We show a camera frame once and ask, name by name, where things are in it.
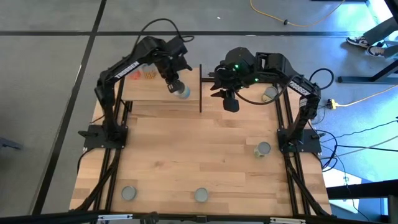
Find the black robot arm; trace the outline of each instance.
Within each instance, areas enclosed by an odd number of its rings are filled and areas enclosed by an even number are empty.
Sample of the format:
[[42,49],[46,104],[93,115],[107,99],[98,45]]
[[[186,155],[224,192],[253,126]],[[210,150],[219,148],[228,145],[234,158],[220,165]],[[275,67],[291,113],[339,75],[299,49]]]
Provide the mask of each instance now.
[[182,93],[186,86],[179,80],[178,71],[192,70],[184,55],[187,49],[180,36],[165,42],[155,37],[145,37],[133,52],[99,75],[95,94],[103,109],[104,120],[101,126],[90,125],[88,131],[80,131],[86,138],[85,147],[122,148],[126,142],[127,127],[117,124],[113,106],[115,105],[114,85],[133,72],[140,65],[154,63],[165,80],[171,93]]
[[[214,76],[215,84],[211,90],[221,90],[212,96],[222,97],[224,109],[231,112],[239,111],[235,95],[249,103],[266,105],[276,100],[287,87],[296,91],[301,95],[300,110],[285,133],[285,143],[297,145],[303,141],[303,129],[307,121],[317,115],[320,88],[297,73],[282,54],[258,52],[253,56],[248,49],[238,47],[226,54],[225,60],[215,68]],[[259,82],[278,83],[283,89],[272,101],[266,103],[251,102],[239,94],[240,89]]]

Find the wooden table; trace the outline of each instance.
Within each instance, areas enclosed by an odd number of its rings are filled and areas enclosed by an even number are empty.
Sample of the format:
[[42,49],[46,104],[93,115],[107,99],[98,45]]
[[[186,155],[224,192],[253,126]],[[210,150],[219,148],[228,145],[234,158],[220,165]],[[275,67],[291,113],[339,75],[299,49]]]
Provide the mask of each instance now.
[[[203,83],[202,113],[197,100],[134,101],[127,119],[129,135],[119,163],[113,212],[292,215],[284,160],[278,151],[275,104],[255,106],[240,100],[240,111],[230,113],[223,109],[221,98],[210,97],[211,86]],[[253,85],[241,94],[259,101],[267,86]],[[299,96],[292,91],[289,96],[295,116]],[[101,115],[97,105],[93,119]],[[253,149],[261,141],[267,141],[272,149],[257,159]],[[70,208],[79,206],[96,185],[103,155],[104,149],[95,149],[83,158]],[[311,154],[300,155],[308,189],[323,209],[331,212],[318,160]],[[127,185],[137,189],[133,201],[121,197]],[[200,187],[209,191],[206,203],[194,199],[194,191]],[[303,213],[297,187],[295,192]]]

